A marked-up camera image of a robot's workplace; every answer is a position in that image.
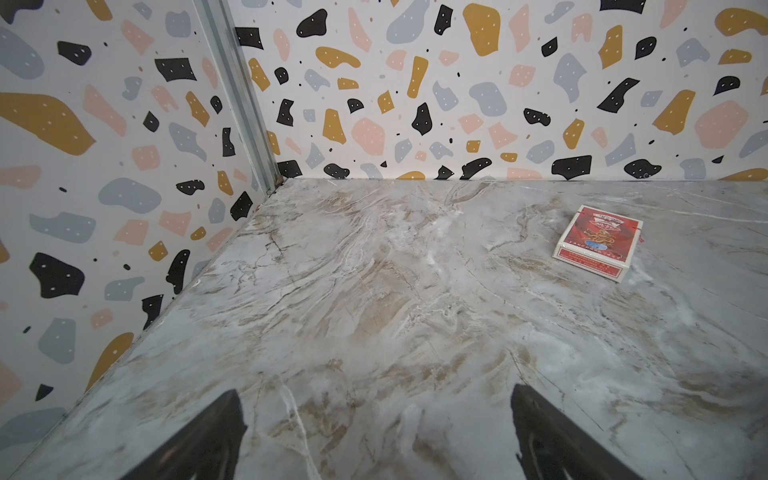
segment red box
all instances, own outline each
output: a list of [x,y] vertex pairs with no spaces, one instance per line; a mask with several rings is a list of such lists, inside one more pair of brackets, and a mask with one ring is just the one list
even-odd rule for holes
[[642,228],[641,220],[581,205],[553,257],[621,282]]

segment marble surface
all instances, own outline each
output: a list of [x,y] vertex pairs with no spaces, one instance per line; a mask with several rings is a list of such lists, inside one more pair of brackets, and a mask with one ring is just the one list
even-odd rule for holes
[[[518,382],[644,478],[765,478],[766,193],[289,180],[14,478],[118,478],[235,388],[237,478],[520,479]],[[580,204],[644,220],[623,283],[551,258]]]

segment patterned panel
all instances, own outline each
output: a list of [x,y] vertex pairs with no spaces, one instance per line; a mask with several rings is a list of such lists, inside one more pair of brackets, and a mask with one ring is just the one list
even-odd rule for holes
[[11,2],[2,18],[5,478],[262,194],[192,2]]
[[762,180],[768,9],[729,3],[230,7],[291,177]]

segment red label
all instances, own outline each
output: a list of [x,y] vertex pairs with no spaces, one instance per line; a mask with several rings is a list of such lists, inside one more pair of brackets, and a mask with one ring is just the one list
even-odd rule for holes
[[571,252],[570,250],[566,250],[564,248],[560,249],[558,252],[558,257],[565,258],[571,262],[575,262],[579,265],[584,265],[585,267],[597,270],[598,272],[605,273],[612,276],[613,278],[618,278],[619,273],[621,273],[620,268],[617,268],[613,265],[608,265],[607,263],[602,263],[601,261],[595,260],[594,258],[585,257],[584,255]]
[[584,207],[565,243],[625,262],[636,232],[636,220]]

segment box top face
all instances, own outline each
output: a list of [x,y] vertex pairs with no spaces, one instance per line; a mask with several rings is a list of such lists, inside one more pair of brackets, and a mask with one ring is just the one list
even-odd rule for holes
[[577,214],[565,243],[591,250],[598,255],[626,262],[638,230],[637,220],[584,207]]

